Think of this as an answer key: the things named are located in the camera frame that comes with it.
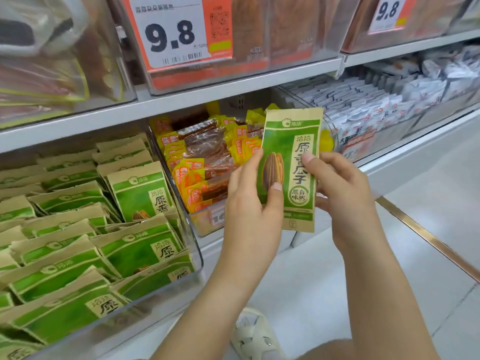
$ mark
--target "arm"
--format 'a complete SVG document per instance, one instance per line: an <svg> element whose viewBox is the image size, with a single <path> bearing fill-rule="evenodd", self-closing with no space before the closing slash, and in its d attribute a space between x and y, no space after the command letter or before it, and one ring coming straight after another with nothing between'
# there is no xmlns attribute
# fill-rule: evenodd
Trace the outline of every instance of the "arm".
<svg viewBox="0 0 480 360"><path fill-rule="evenodd" d="M332 217L345 262L348 312L359 359L439 360L412 289L388 245L368 178L337 153L303 163L319 181L317 207Z"/></svg>
<svg viewBox="0 0 480 360"><path fill-rule="evenodd" d="M280 245L283 193L279 183L263 209L257 196L260 149L230 176L225 235L218 263L151 360L222 359L235 322L272 263Z"/></svg>

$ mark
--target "person's left arm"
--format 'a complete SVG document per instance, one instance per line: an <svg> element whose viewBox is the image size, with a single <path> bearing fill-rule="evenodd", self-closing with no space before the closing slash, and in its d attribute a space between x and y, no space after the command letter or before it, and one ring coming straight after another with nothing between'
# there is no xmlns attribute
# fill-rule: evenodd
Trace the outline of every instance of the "person's left arm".
<svg viewBox="0 0 480 360"><path fill-rule="evenodd" d="M225 205L225 235L218 263L150 360L222 359L235 323L272 263L280 244L282 186L275 183L262 207L257 196L260 149L232 173Z"/></svg>

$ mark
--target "price number 9.8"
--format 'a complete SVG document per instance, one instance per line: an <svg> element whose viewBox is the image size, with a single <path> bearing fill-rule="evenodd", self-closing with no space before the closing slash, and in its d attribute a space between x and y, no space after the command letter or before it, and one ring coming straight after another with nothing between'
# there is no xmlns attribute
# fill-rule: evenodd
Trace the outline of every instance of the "price number 9.8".
<svg viewBox="0 0 480 360"><path fill-rule="evenodd" d="M172 40L170 45L172 49L178 49L179 42L183 45L192 44L195 41L195 34L193 33L193 25L189 20L182 20L177 23L177 30L180 33L178 40ZM150 24L145 28L145 35L149 42L152 43L150 48L152 52L163 52L168 46L167 33L165 29L159 24Z"/></svg>
<svg viewBox="0 0 480 360"><path fill-rule="evenodd" d="M378 10L378 15L376 17L377 21L380 20L387 20L388 18L394 18L395 15L397 14L397 11L399 10L400 2L395 1L392 5L392 8L390 9L390 12L388 11L388 2L385 1L382 3L380 6L380 9Z"/></svg>

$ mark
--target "person's right arm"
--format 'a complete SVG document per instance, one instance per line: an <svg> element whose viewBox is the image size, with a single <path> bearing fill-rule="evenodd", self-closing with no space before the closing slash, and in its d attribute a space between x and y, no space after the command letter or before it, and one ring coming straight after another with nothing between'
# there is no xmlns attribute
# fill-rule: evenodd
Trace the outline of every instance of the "person's right arm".
<svg viewBox="0 0 480 360"><path fill-rule="evenodd" d="M305 153L302 160L327 197L317 197L316 205L330 214L333 241L345 262L357 358L439 360L412 289L385 237L367 176L338 153L322 153L321 159Z"/></svg>

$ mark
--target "forearm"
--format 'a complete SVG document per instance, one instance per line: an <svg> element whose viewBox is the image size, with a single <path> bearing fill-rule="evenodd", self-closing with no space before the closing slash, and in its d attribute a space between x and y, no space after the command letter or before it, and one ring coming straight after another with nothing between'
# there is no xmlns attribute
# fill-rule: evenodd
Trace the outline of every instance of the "forearm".
<svg viewBox="0 0 480 360"><path fill-rule="evenodd" d="M413 291L383 232L343 250L348 311L359 359L438 360Z"/></svg>
<svg viewBox="0 0 480 360"><path fill-rule="evenodd" d="M222 359L235 322L255 288L238 286L217 266L151 360Z"/></svg>

